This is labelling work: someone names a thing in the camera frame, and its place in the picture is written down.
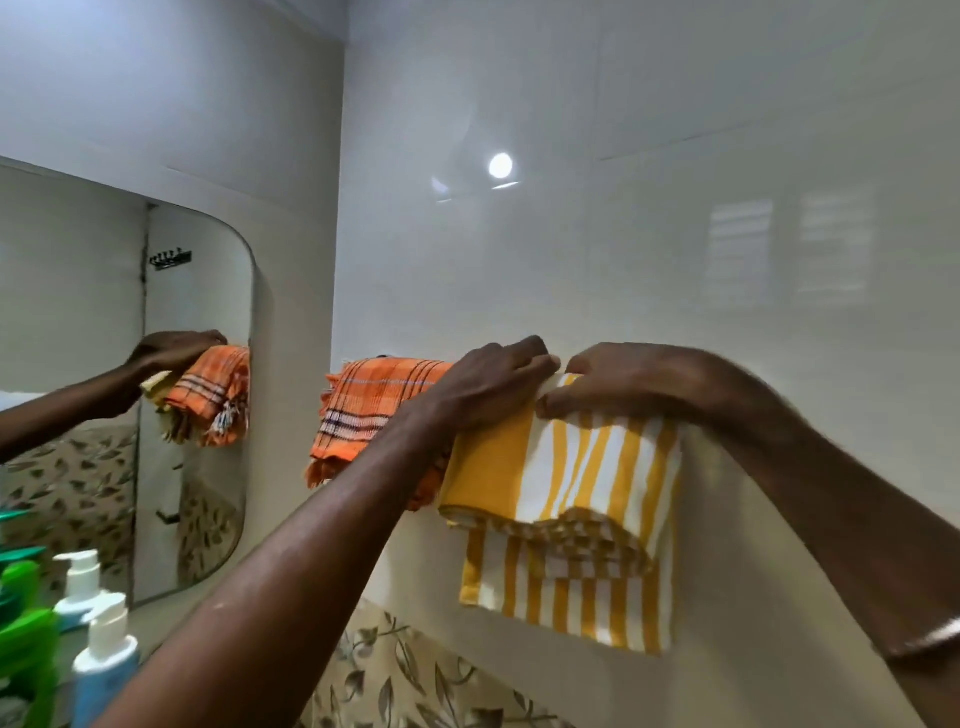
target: folded towel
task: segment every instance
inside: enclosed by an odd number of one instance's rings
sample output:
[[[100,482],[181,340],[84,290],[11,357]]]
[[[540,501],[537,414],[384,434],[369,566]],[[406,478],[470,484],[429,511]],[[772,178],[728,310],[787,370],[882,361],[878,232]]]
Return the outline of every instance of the folded towel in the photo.
[[[250,350],[208,349],[182,377],[162,372],[140,385],[163,419],[164,438],[223,447],[250,425]]]
[[[540,393],[575,375],[551,377]],[[460,592],[557,632],[661,654],[672,641],[676,425],[582,413],[543,421],[531,402],[461,434],[441,515],[469,529]]]
[[[307,485],[316,488],[336,476],[390,421],[400,405],[433,386],[452,364],[429,359],[380,356],[350,362],[338,375],[327,375],[332,389],[321,396],[320,431],[306,471]],[[433,502],[444,479],[446,458],[420,482],[407,509]]]

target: orange plaid towel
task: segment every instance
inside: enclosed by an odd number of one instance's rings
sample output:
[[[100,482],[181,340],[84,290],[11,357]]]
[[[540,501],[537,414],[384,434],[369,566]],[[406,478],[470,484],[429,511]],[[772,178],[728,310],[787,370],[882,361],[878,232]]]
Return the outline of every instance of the orange plaid towel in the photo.
[[[218,448],[246,434],[249,394],[250,350],[212,347],[180,378],[165,401],[203,433],[201,446]]]
[[[320,431],[306,471],[307,485],[316,488],[337,475],[367,446],[400,405],[437,383],[453,366],[428,359],[381,356],[353,361],[338,375],[327,375],[333,386],[321,395]],[[424,476],[407,510],[429,505],[444,482],[445,459]]]

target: hand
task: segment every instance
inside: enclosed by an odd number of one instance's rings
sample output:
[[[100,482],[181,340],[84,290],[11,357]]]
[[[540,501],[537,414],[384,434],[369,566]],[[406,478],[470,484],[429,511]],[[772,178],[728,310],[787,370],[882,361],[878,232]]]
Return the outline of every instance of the hand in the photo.
[[[207,349],[227,342],[220,331],[159,331],[144,336],[128,360],[146,364],[153,372],[182,374]]]
[[[584,375],[537,403],[544,418],[591,410],[625,417],[667,416],[718,431],[776,436],[799,417],[766,384],[730,361],[660,344],[597,344],[570,359]]]
[[[539,336],[506,347],[488,344],[410,403],[453,432],[494,425],[531,401],[558,369],[560,358],[547,353]]]

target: towel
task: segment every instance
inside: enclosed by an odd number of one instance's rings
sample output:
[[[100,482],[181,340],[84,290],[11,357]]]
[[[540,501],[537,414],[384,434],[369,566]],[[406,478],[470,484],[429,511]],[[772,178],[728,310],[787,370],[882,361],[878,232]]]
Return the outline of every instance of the towel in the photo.
[[[321,396],[320,431],[306,471],[307,485],[316,488],[349,465],[390,421],[400,405],[426,391],[453,366],[430,359],[380,356],[345,365],[327,375],[332,389]],[[444,479],[446,457],[430,469],[407,509],[433,502]]]
[[[168,441],[219,448],[236,442],[250,426],[247,347],[211,347],[183,376],[162,372],[140,386],[156,405]]]
[[[576,375],[551,377],[540,394]],[[461,434],[440,513],[466,528],[460,601],[557,632],[659,655],[673,628],[677,426],[531,402]]]

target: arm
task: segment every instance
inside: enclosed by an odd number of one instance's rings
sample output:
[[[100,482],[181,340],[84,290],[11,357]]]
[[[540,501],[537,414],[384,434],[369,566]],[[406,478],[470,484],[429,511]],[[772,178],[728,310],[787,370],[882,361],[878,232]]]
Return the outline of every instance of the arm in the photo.
[[[218,331],[151,334],[116,369],[0,412],[0,464],[87,420],[123,414],[139,399],[143,381],[159,372],[184,371],[211,346],[226,341]]]
[[[600,344],[586,376],[539,402],[703,425],[797,532],[927,725],[960,722],[960,531],[813,430],[758,379],[713,354]]]
[[[560,366],[531,337],[468,354],[402,405],[157,651],[98,728],[293,725],[404,506],[456,432],[530,401]]]

